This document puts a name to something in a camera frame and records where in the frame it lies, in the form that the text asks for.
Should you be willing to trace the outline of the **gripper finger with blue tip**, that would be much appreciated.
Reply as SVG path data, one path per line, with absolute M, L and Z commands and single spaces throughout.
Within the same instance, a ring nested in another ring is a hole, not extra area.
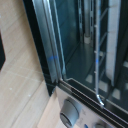
M 4 65 L 5 60 L 6 60 L 6 57 L 5 57 L 5 52 L 4 52 L 4 47 L 3 47 L 2 37 L 0 32 L 0 71 Z

